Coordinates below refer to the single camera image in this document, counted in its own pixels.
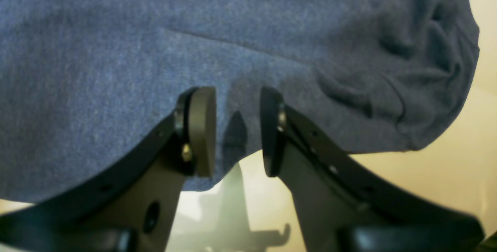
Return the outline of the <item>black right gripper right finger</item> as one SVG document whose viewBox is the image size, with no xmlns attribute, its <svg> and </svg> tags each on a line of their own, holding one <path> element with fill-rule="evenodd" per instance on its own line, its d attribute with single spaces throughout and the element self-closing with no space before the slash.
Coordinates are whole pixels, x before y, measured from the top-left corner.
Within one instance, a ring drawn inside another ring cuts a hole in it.
<svg viewBox="0 0 497 252">
<path fill-rule="evenodd" d="M 271 87 L 260 94 L 264 167 L 292 194 L 309 252 L 472 252 L 479 221 L 412 195 L 355 162 Z"/>
</svg>

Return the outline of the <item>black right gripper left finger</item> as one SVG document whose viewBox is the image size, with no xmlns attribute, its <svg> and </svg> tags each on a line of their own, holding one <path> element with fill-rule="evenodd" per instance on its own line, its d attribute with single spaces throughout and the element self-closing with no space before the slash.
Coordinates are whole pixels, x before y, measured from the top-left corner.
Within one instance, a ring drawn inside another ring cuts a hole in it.
<svg viewBox="0 0 497 252">
<path fill-rule="evenodd" d="M 81 185 L 1 216 L 25 252 L 163 252 L 186 178 L 212 177 L 216 89 L 193 87 L 124 158 Z"/>
</svg>

